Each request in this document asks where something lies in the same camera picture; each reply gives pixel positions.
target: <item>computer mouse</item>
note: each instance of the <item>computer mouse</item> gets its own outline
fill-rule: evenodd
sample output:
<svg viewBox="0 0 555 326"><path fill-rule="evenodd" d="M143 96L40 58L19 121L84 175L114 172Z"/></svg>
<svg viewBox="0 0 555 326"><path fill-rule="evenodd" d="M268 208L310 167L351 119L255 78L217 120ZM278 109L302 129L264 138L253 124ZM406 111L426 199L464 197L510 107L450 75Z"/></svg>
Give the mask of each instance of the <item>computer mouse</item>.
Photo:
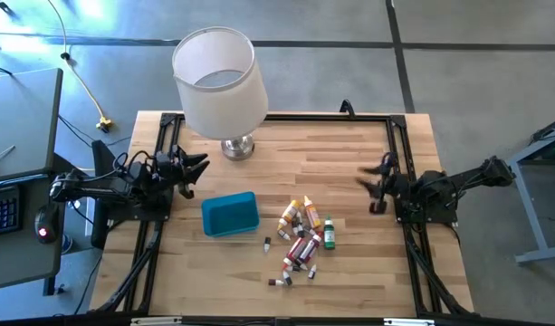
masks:
<svg viewBox="0 0 555 326"><path fill-rule="evenodd" d="M42 244L49 244L58 238L58 206L54 204L40 207L35 215L35 236Z"/></svg>

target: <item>lamp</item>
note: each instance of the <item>lamp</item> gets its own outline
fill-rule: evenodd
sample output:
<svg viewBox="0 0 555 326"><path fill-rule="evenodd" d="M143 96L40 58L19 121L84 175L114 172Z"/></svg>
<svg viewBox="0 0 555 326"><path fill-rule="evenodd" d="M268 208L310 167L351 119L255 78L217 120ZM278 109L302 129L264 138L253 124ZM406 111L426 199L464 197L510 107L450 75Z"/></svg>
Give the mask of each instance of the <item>lamp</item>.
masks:
<svg viewBox="0 0 555 326"><path fill-rule="evenodd" d="M191 129L222 140L223 153L232 160L250 157L251 133L268 107L251 41L226 27L198 30L177 46L172 65Z"/></svg>

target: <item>gray desk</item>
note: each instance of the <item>gray desk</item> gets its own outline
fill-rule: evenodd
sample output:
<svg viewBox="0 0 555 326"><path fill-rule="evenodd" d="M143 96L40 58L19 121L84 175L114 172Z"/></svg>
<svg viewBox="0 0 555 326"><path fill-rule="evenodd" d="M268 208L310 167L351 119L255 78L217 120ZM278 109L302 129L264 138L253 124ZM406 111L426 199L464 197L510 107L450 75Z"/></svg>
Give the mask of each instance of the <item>gray desk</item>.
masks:
<svg viewBox="0 0 555 326"><path fill-rule="evenodd" d="M0 151L16 148L0 161L0 180L43 174L20 183L22 230L0 235L0 287L56 275L62 237L40 244L33 230L37 210L49 202L54 170L69 169L53 154L62 71L18 73L0 80ZM60 232L63 230L60 207Z"/></svg>

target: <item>keyboard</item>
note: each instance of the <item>keyboard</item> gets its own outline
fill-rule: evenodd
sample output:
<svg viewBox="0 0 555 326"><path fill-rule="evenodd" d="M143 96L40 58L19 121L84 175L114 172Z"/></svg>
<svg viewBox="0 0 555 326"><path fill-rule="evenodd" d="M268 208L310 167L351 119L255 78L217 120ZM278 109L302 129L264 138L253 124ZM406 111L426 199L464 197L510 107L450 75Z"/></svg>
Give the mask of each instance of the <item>keyboard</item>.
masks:
<svg viewBox="0 0 555 326"><path fill-rule="evenodd" d="M18 186L0 187L0 235L22 228L19 203Z"/></svg>

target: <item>white lampshade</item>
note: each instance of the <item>white lampshade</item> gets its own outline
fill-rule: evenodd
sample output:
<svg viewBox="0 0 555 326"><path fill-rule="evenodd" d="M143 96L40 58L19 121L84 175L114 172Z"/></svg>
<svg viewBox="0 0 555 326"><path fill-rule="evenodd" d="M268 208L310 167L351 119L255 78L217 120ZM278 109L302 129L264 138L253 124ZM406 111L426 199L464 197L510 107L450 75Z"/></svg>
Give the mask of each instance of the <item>white lampshade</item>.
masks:
<svg viewBox="0 0 555 326"><path fill-rule="evenodd" d="M172 65L187 124L202 136L238 139L264 120L267 93L245 35L226 27L196 31L177 46ZM240 77L215 87L199 84L220 72Z"/></svg>

